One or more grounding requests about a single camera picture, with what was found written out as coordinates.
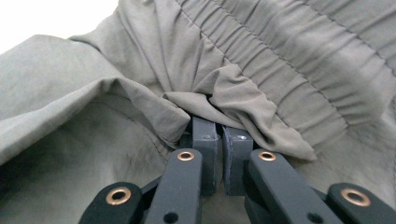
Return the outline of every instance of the cloth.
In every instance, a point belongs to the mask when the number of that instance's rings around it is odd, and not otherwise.
[[[0,218],[76,223],[106,185],[161,175],[188,113],[246,129],[315,188],[395,207],[392,1],[120,0],[93,32],[0,56]],[[219,193],[204,223],[244,223]]]

